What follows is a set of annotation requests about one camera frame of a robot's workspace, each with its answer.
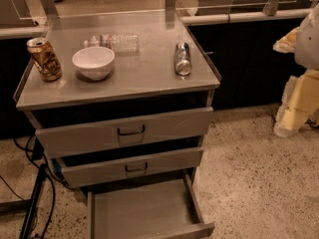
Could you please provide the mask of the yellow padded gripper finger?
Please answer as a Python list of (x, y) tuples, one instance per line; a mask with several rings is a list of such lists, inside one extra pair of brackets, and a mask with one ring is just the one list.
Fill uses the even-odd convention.
[(287, 137), (297, 133), (319, 110), (319, 72), (307, 70), (299, 78), (291, 76), (281, 102), (274, 132), (278, 136)]
[(276, 41), (273, 45), (273, 50), (279, 53), (293, 53), (295, 51), (296, 36), (299, 28), (296, 27), (283, 36), (280, 40)]

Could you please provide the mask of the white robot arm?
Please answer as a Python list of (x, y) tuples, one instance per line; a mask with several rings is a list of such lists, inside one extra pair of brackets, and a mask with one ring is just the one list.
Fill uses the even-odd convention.
[(299, 27), (273, 45), (279, 53), (293, 53), (295, 62), (306, 69), (299, 78), (286, 83), (274, 132), (287, 137), (298, 132), (319, 110), (319, 4)]

